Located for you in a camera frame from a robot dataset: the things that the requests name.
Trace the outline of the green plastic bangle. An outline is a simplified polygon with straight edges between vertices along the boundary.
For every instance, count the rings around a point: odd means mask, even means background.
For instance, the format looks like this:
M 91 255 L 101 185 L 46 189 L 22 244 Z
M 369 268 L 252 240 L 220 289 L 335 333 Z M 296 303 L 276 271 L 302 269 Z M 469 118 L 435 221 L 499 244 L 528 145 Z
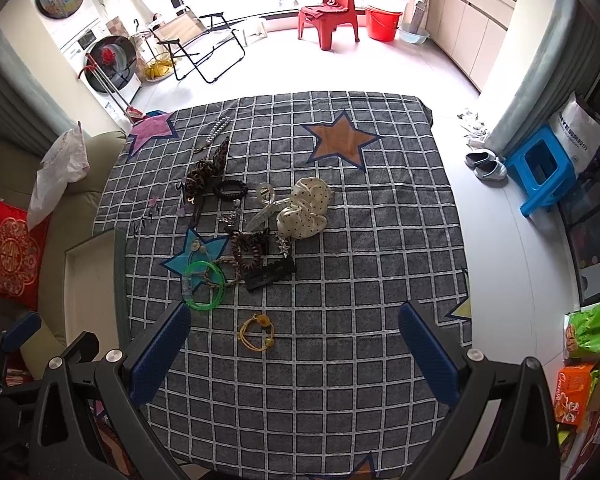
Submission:
M 194 311 L 209 312 L 223 300 L 227 285 L 223 271 L 213 262 L 196 260 L 182 275 L 182 295 Z

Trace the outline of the clear ribbon bow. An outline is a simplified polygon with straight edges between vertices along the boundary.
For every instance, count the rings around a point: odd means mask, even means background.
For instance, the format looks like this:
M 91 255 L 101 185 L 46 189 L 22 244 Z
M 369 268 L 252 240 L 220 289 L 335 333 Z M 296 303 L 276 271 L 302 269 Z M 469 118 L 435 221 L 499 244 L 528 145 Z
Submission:
M 271 218 L 290 205 L 288 197 L 276 197 L 275 190 L 269 183 L 260 183 L 256 189 L 256 196 L 262 208 L 245 225 L 245 231 L 249 233 L 267 229 Z

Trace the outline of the white polka dot scrunchie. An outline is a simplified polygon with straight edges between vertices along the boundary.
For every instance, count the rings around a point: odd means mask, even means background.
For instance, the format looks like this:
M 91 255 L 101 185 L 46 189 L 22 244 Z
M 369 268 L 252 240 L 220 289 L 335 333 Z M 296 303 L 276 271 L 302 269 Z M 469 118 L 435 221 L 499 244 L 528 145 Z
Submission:
M 283 238 L 305 240 L 326 229 L 326 211 L 332 190 L 320 178 L 302 178 L 292 187 L 285 207 L 276 217 L 277 233 Z

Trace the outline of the white jewelry tray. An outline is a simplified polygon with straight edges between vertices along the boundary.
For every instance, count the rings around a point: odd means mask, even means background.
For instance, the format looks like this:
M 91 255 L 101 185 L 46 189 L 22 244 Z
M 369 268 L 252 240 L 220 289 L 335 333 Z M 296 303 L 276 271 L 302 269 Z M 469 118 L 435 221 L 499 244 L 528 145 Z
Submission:
M 96 335 L 97 357 L 129 345 L 129 309 L 125 291 L 123 231 L 102 231 L 66 251 L 64 306 L 66 341 L 80 333 Z

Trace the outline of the orange snack box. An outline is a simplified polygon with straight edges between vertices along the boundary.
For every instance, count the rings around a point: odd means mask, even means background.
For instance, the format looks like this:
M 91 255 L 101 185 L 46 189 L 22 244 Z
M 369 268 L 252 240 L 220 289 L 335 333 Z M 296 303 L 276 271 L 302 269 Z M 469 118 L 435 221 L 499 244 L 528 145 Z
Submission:
M 579 427 L 590 398 L 595 365 L 584 363 L 563 367 L 557 376 L 554 413 L 558 424 Z

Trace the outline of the green snack bag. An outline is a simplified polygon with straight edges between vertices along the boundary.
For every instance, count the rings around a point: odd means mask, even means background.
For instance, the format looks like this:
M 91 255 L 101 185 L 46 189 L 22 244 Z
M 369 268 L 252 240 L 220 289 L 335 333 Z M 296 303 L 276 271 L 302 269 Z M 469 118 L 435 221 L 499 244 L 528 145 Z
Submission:
M 567 315 L 565 348 L 572 360 L 600 356 L 600 303 Z

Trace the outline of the white plastic bag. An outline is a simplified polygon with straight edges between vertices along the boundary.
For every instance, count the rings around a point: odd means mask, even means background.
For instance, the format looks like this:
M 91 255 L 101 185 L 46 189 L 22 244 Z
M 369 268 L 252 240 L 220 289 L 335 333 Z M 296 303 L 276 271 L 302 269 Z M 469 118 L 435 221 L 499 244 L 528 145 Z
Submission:
M 67 186 L 79 182 L 90 171 L 81 123 L 58 136 L 36 172 L 27 212 L 27 227 L 33 230 L 59 204 Z

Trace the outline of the leopard print scrunchie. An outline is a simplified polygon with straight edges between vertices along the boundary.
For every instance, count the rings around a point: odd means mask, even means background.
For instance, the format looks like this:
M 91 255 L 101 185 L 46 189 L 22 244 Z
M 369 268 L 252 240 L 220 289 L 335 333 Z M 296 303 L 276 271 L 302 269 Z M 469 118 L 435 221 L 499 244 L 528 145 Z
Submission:
M 224 174 L 229 146 L 230 140 L 225 139 L 210 158 L 198 160 L 189 170 L 183 183 L 186 203 L 192 204 L 196 197 L 204 192 L 213 178 L 221 177 Z

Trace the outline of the blue plastic stool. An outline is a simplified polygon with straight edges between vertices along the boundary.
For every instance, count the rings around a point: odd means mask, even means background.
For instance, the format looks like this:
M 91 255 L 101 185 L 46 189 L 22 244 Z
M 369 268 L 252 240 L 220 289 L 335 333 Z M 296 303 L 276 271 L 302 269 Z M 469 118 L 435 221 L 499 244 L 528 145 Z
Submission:
M 577 182 L 573 163 L 549 125 L 515 148 L 505 167 L 526 192 L 527 199 L 520 206 L 524 218 L 539 208 L 552 208 Z

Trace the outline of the grey slippers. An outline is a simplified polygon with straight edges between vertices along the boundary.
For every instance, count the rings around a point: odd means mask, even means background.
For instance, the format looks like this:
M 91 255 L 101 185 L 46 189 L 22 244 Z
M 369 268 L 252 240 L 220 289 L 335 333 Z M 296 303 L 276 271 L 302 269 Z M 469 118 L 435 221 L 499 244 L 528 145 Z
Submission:
M 490 150 L 477 150 L 465 156 L 466 166 L 481 181 L 500 182 L 507 179 L 505 165 Z

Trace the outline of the white shopping bag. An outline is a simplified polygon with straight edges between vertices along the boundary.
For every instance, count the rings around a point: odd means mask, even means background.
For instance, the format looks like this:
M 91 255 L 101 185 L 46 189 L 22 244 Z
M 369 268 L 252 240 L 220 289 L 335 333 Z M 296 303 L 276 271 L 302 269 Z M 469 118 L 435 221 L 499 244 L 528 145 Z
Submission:
M 585 172 L 600 149 L 600 124 L 579 104 L 574 92 L 548 123 L 576 174 Z

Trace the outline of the folding lounge chair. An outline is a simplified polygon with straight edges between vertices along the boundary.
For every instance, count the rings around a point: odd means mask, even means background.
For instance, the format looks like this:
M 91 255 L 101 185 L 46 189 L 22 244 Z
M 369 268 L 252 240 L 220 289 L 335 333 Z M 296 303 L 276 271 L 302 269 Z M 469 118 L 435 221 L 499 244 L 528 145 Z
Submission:
M 168 18 L 153 20 L 148 32 L 166 50 L 177 81 L 197 74 L 214 84 L 246 57 L 245 46 L 223 12 L 198 16 L 189 6 L 180 6 Z

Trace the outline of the white washing machine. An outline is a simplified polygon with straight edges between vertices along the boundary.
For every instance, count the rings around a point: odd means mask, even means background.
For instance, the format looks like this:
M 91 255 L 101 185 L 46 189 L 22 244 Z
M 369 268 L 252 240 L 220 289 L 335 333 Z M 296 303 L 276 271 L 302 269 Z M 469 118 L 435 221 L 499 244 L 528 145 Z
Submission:
M 98 0 L 31 0 L 56 47 L 111 118 L 121 120 L 140 90 L 132 42 L 110 32 Z

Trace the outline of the white cabinet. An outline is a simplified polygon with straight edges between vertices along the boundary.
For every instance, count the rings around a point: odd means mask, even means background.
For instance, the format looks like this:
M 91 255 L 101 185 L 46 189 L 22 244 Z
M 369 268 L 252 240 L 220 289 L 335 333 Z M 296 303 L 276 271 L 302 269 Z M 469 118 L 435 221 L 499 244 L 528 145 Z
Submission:
M 515 6 L 515 0 L 429 0 L 426 31 L 481 91 L 489 81 Z

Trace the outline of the red bucket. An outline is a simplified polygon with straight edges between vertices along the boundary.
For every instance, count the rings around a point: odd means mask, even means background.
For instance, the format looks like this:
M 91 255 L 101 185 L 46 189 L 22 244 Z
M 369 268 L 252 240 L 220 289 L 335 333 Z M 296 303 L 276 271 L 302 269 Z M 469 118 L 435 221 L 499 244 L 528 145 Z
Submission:
M 373 6 L 365 9 L 365 26 L 370 39 L 380 42 L 391 42 L 396 38 L 401 12 L 386 11 Z

